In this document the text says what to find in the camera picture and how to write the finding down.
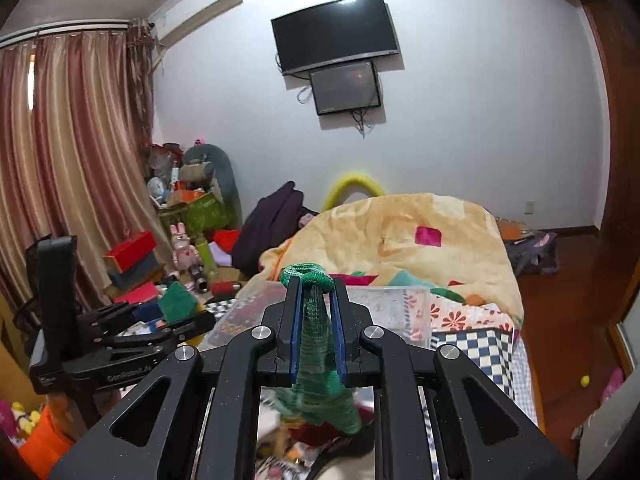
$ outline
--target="air conditioner unit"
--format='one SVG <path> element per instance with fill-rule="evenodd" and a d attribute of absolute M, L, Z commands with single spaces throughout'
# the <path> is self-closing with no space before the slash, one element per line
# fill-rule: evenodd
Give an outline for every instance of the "air conditioner unit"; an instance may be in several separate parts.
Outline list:
<path fill-rule="evenodd" d="M 151 16 L 158 40 L 169 48 L 210 19 L 242 3 L 242 0 L 180 0 Z"/>

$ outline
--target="wall-mounted tv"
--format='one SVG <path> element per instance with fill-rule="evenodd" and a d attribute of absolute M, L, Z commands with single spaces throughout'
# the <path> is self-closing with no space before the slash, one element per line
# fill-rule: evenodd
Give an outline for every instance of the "wall-mounted tv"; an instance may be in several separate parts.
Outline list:
<path fill-rule="evenodd" d="M 318 115 L 381 105 L 371 60 L 310 70 L 309 79 Z"/>
<path fill-rule="evenodd" d="M 284 75 L 398 53 L 384 0 L 337 0 L 271 20 Z"/>

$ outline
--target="wooden floor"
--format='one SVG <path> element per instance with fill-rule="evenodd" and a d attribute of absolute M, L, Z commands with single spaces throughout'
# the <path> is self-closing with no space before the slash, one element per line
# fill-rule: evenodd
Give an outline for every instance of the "wooden floor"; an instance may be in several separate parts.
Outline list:
<path fill-rule="evenodd" d="M 560 270 L 518 279 L 524 303 L 523 338 L 538 376 L 546 435 L 575 463 L 570 439 L 599 406 L 617 367 L 606 337 L 637 255 L 595 236 L 558 239 Z M 580 386 L 588 375 L 591 383 Z"/>

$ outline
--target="checkered cloth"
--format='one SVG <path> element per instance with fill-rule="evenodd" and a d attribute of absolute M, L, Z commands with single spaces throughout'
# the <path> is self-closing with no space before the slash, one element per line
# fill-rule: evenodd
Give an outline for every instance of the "checkered cloth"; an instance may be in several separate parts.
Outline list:
<path fill-rule="evenodd" d="M 211 312 L 218 321 L 231 308 L 235 300 L 217 301 L 215 303 L 205 304 L 204 308 Z"/>
<path fill-rule="evenodd" d="M 460 348 L 511 400 L 514 399 L 511 371 L 513 332 L 481 328 L 431 334 L 432 350 L 444 344 Z"/>
<path fill-rule="evenodd" d="M 531 369 L 524 341 L 519 338 L 513 345 L 511 356 L 511 370 L 513 371 L 514 402 L 533 423 L 538 425 L 536 405 L 533 401 L 533 386 L 531 383 Z"/>

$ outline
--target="stuffed rabbit toy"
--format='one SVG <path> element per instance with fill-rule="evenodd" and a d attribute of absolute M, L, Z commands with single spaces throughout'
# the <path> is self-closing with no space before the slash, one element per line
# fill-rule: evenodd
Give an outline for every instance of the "stuffed rabbit toy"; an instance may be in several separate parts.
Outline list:
<path fill-rule="evenodd" d="M 189 268 L 200 264 L 200 255 L 191 245 L 191 239 L 184 230 L 184 224 L 171 225 L 171 245 L 174 247 L 174 265 L 181 275 L 189 276 Z"/>

